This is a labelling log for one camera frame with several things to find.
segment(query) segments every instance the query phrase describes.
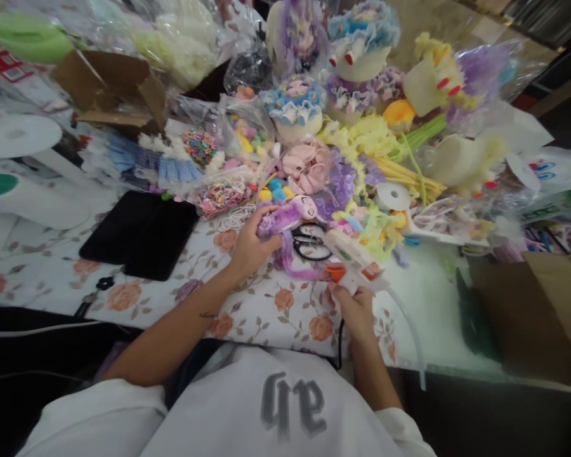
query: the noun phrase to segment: black phone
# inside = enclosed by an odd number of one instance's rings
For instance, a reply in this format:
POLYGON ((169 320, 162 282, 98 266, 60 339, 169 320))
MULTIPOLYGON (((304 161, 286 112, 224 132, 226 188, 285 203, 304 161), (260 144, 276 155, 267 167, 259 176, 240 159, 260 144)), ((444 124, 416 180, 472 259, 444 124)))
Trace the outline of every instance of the black phone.
POLYGON ((82 245, 79 255, 113 265, 126 263, 162 203, 160 195, 130 190, 82 245))
POLYGON ((125 264, 130 276, 166 281, 176 266, 199 216, 187 202, 163 202, 125 264))

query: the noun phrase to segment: white shirt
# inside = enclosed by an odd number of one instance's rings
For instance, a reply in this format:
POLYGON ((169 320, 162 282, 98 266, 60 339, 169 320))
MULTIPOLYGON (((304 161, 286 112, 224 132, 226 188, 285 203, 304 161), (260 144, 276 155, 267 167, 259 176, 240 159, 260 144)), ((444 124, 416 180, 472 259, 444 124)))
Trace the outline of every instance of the white shirt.
POLYGON ((409 415, 374 413, 316 355, 220 349, 170 411, 162 387, 124 380, 49 403, 18 456, 435 456, 409 415))

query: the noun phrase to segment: scissors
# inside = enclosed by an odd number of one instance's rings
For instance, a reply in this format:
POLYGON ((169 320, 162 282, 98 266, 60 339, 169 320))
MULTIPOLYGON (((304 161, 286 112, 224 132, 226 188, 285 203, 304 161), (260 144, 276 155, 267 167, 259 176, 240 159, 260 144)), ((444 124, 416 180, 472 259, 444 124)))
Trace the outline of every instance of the scissors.
POLYGON ((324 228, 315 222, 305 222, 292 230, 292 238, 294 239, 294 250, 296 253, 306 260, 313 260, 315 262, 320 262, 322 260, 327 260, 332 256, 332 252, 324 244, 324 228), (321 231, 321 235, 314 235, 313 232, 317 233, 321 231), (305 246, 319 247, 321 248, 321 253, 327 253, 320 257, 310 257, 303 254, 302 248, 305 246))

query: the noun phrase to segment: hot glue gun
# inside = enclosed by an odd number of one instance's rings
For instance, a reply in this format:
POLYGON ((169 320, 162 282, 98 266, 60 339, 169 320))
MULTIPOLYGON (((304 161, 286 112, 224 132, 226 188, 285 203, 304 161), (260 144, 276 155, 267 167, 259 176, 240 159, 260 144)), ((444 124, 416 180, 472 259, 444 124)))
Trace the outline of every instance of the hot glue gun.
POLYGON ((325 234, 324 244, 343 264, 342 267, 328 267, 327 271, 332 280, 347 289, 349 294, 353 296, 359 286, 374 293, 387 290, 388 284, 383 279, 381 267, 357 240, 332 229, 325 234))
POLYGON ((334 282, 347 289, 351 296, 357 292, 357 288, 360 286, 370 289, 375 294, 379 291, 387 291, 398 305, 412 333, 412 339, 417 350, 421 390, 425 390, 425 361, 421 351, 421 340, 412 317, 406 311, 406 307, 400 297, 383 277, 381 267, 372 259, 371 254, 363 245, 338 230, 332 229, 328 231, 324 236, 324 244, 343 263, 342 267, 327 268, 334 282))

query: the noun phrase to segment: floral tablecloth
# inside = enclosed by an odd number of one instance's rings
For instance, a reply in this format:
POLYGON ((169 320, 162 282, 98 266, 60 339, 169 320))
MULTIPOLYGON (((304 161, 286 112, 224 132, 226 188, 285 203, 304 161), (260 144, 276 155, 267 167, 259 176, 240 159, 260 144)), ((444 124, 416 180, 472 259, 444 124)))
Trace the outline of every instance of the floral tablecloth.
MULTIPOLYGON (((237 242, 237 232, 218 232, 215 221, 199 222, 168 281, 127 277, 118 266, 78 256, 119 194, 109 189, 81 194, 61 178, 45 185, 84 201, 93 215, 61 231, 19 219, 0 256, 0 304, 73 315, 100 278, 115 274, 114 286, 100 292, 87 318, 147 328, 225 267, 237 242)), ((333 356, 341 316, 324 300, 325 285, 293 280, 270 261, 228 298, 206 336, 333 356)), ((392 302, 375 301, 375 333, 388 364, 397 356, 397 312, 392 302)))

